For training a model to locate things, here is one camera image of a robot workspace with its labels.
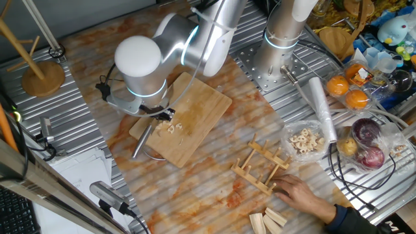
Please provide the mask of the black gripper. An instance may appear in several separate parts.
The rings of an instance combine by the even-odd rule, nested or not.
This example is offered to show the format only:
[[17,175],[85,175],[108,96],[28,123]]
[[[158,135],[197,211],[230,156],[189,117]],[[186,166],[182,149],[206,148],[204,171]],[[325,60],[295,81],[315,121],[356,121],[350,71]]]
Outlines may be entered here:
[[157,119],[161,121],[171,121],[175,114],[174,109],[166,109],[165,107],[160,105],[156,107],[147,107],[145,105],[141,105],[139,106],[139,109],[142,114],[157,116]]

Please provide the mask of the bare person hand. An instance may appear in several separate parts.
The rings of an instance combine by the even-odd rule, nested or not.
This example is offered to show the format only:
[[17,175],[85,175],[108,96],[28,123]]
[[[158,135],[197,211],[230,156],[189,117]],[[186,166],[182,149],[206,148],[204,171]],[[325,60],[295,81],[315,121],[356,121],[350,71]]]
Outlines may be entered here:
[[336,215],[336,208],[316,196],[300,178],[287,174],[274,178],[279,187],[276,196],[297,211],[313,215],[329,224]]

